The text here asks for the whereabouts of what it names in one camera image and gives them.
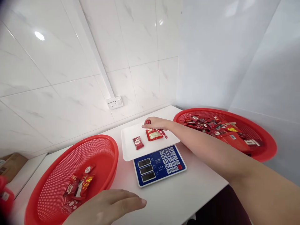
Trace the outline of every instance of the red mesh basket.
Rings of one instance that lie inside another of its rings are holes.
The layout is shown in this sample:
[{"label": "red mesh basket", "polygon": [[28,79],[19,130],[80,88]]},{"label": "red mesh basket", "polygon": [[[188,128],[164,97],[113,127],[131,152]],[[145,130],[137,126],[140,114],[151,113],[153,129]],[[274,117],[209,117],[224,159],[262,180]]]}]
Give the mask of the red mesh basket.
[{"label": "red mesh basket", "polygon": [[192,108],[177,113],[173,121],[183,123],[185,118],[194,115],[199,115],[200,118],[203,119],[217,116],[218,118],[225,119],[228,122],[236,122],[238,128],[241,129],[243,133],[247,134],[250,139],[259,139],[263,141],[263,147],[251,147],[251,149],[254,150],[251,157],[257,161],[265,162],[276,155],[277,146],[272,136],[257,124],[234,113],[210,108]]},{"label": "red mesh basket", "polygon": [[90,164],[96,164],[95,174],[84,203],[99,192],[109,189],[116,174],[119,150],[115,140],[107,135],[88,137],[65,151],[48,168],[33,190],[25,213],[25,225],[62,224],[68,217],[62,206],[69,178],[81,175]]}]

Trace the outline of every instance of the person's right arm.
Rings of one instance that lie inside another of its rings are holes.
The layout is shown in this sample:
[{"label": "person's right arm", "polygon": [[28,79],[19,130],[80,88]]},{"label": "person's right arm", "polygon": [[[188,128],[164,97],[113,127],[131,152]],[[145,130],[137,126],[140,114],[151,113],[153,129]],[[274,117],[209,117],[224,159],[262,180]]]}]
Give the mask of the person's right arm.
[{"label": "person's right arm", "polygon": [[150,117],[143,128],[170,130],[226,179],[254,225],[300,224],[300,188],[262,163],[201,131]]}]

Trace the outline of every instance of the fingernail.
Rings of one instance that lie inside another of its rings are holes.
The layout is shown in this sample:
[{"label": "fingernail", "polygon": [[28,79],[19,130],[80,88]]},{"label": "fingernail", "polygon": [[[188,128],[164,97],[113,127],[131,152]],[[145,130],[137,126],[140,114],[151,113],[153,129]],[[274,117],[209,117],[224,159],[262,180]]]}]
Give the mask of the fingernail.
[{"label": "fingernail", "polygon": [[146,204],[147,204],[147,201],[146,201],[145,199],[143,199],[143,198],[142,198],[142,204],[143,204],[143,205],[146,205]]}]

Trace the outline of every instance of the power socket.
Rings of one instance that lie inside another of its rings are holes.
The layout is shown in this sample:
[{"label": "power socket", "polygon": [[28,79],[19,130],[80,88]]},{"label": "power socket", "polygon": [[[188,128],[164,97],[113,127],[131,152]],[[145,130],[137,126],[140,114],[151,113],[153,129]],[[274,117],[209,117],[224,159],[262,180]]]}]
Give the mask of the power socket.
[{"label": "power socket", "polygon": [[109,107],[110,110],[119,108],[123,106],[123,101],[121,96],[115,97],[115,98],[110,98],[106,100],[107,105]]}]

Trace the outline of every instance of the white countertop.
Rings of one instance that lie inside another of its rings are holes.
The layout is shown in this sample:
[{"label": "white countertop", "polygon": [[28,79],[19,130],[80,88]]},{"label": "white countertop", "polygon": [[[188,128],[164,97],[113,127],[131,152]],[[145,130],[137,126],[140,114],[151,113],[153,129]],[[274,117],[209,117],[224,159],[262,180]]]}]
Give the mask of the white countertop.
[{"label": "white countertop", "polygon": [[[168,106],[102,133],[114,138],[119,148],[117,173],[111,189],[125,189],[147,200],[147,206],[144,209],[125,215],[114,222],[114,225],[183,224],[228,184],[226,180],[197,159],[182,143],[177,143],[176,146],[187,165],[187,170],[147,187],[138,187],[133,163],[123,160],[121,130],[135,124],[142,125],[150,116],[173,120],[180,111],[176,107]],[[24,224],[26,205],[34,187],[49,166],[68,148],[47,155],[40,164],[15,199],[11,216],[12,224]]]}]

